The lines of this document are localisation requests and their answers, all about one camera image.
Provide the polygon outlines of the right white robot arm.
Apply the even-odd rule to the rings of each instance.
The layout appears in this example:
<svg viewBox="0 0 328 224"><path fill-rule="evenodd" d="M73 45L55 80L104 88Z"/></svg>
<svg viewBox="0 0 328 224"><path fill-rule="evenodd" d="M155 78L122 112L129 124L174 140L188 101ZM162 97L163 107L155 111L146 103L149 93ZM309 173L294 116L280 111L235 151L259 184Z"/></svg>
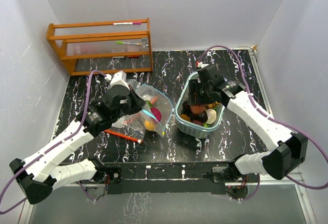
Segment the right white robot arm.
<svg viewBox="0 0 328 224"><path fill-rule="evenodd" d="M264 142L267 152L234 159L229 177L241 181L247 174L268 174L281 180L305 161L308 139L271 121L266 110L251 101L252 95L236 79L225 80L215 65L199 62L196 79L189 80L191 105L221 103L239 116Z"/></svg>

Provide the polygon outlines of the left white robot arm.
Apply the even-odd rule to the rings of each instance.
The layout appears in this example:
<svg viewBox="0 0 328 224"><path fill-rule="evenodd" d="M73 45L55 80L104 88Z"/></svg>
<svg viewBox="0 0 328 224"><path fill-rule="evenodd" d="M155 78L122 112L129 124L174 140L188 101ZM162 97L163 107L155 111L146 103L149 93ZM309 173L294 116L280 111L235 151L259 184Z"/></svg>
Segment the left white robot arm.
<svg viewBox="0 0 328 224"><path fill-rule="evenodd" d="M54 190L77 181L103 181L106 167L99 159L87 158L67 166L61 163L121 117L141 111L145 104L131 86L114 85L38 152L23 160L14 159L9 167L29 203L37 204Z"/></svg>

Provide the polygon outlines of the green yellow mango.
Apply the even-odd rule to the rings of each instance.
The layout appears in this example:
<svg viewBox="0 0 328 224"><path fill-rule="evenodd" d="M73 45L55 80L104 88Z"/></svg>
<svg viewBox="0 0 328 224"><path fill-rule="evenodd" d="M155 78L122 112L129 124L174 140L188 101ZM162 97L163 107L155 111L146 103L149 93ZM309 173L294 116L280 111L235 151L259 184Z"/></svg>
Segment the green yellow mango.
<svg viewBox="0 0 328 224"><path fill-rule="evenodd" d="M153 108L153 105L149 100L146 100L146 104L149 106L150 109Z"/></svg>

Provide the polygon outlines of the magenta round fruit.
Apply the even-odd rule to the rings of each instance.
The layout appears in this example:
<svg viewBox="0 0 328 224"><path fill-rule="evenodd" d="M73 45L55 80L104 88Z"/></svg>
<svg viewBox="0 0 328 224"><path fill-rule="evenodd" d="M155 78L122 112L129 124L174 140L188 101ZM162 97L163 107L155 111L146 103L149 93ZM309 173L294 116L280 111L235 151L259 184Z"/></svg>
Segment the magenta round fruit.
<svg viewBox="0 0 328 224"><path fill-rule="evenodd" d="M160 122L161 119L162 119L162 114L161 114L161 112L160 112L156 107L153 107L153 108L151 108L150 110L151 110L152 114L155 116L156 120L157 120L158 122Z"/></svg>

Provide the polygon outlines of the blue-zipper clear bag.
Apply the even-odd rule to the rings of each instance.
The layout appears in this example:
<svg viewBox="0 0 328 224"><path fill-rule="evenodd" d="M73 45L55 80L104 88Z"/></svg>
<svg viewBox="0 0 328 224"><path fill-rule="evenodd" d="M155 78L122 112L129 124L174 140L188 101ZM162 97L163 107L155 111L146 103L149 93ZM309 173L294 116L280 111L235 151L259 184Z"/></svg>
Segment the blue-zipper clear bag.
<svg viewBox="0 0 328 224"><path fill-rule="evenodd" d="M145 131L155 132L164 137L166 125L172 114L170 100L159 90L147 84L139 84L136 80L128 80L128 84L146 104L143 109L133 115L127 116L125 124L129 128L138 130L142 134Z"/></svg>

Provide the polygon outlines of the light blue plastic basket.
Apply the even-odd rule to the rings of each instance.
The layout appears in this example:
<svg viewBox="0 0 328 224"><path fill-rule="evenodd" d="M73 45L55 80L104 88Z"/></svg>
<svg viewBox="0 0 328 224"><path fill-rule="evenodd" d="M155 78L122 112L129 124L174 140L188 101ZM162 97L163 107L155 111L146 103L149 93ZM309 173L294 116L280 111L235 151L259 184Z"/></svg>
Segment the light blue plastic basket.
<svg viewBox="0 0 328 224"><path fill-rule="evenodd" d="M175 118L181 132L203 139L218 129L223 117L224 106L221 104L190 106L188 104L189 81L197 79L197 72L191 73L187 78L175 106Z"/></svg>

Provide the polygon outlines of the red apple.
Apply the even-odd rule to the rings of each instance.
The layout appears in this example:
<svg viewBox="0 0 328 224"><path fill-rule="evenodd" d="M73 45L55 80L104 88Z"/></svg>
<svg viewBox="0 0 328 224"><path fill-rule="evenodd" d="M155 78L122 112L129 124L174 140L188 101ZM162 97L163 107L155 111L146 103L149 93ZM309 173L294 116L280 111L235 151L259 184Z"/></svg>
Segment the red apple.
<svg viewBox="0 0 328 224"><path fill-rule="evenodd" d="M190 105L190 110L193 114L201 114L206 110L205 105Z"/></svg>

